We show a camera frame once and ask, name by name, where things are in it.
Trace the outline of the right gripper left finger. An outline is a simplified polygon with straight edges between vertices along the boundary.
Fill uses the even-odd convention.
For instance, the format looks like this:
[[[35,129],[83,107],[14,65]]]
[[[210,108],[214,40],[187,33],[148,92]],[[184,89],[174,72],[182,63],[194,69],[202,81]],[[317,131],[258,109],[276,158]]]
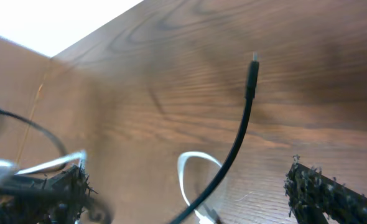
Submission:
[[[78,166],[53,176],[14,175],[0,186],[0,223],[77,223],[89,189],[88,176]]]

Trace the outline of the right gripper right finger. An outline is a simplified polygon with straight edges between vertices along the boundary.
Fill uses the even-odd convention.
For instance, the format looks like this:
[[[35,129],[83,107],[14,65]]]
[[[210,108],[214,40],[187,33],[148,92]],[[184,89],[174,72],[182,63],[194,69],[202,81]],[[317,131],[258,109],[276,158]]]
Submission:
[[[289,216],[297,223],[367,223],[367,197],[333,177],[322,174],[319,167],[308,168],[293,156],[293,163],[284,181],[289,201]]]

